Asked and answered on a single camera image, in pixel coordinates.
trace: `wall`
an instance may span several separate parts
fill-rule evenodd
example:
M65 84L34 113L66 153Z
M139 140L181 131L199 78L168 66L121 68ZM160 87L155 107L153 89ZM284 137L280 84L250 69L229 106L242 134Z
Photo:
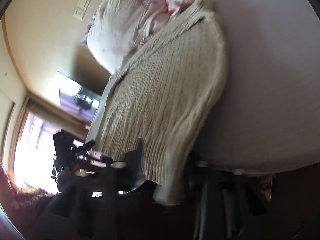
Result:
M0 89L0 157L3 153L3 145L14 102Z
M9 158L9 149L12 140L13 130L20 115L20 110L23 106L27 95L27 90L19 79L15 68L12 65L8 55L2 28L0 27L0 89L2 92L15 103L12 116L9 122L6 140L4 142L4 166L7 168L7 160Z
M101 0L91 0L82 21L73 17L78 0L13 0L6 28L9 44L28 89L50 100L57 71L101 94L109 73L79 46Z

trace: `white bed sheet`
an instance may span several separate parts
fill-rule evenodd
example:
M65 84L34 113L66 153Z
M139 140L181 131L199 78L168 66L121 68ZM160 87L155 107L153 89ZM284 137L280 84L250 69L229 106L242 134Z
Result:
M100 103L98 106L98 109L94 115L94 118L92 120L88 135L87 135L87 139L86 139L86 143L90 142L91 140L96 140L98 131L99 131L99 127L101 124L101 120L103 118L103 114L104 114L104 108L106 106L106 101L107 101L107 97L108 94L113 86L113 84L116 81L117 75L119 72L117 72L116 74L114 74L113 76L110 77L109 82L107 83L102 95L101 95L101 99L100 99Z
M229 78L196 149L238 173L320 162L320 20L310 3L213 1L229 42Z

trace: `floor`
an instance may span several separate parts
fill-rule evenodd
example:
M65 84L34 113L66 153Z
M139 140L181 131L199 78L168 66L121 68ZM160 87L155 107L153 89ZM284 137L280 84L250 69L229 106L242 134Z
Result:
M296 235L320 214L320 163L277 174L271 203Z

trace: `window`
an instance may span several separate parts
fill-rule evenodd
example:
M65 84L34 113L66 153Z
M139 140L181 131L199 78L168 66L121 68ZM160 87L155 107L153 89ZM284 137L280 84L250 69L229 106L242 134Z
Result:
M61 127L28 114L14 160L18 186L42 188L49 193L59 192L56 182L51 179L55 154L53 135L58 131Z

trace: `light switch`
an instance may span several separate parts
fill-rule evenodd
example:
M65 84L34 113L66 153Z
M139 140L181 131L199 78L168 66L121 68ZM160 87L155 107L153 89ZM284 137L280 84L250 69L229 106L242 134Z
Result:
M86 11L91 0L79 0L77 3L77 7Z
M84 10L80 8L76 8L73 16L82 21L84 14L85 14Z

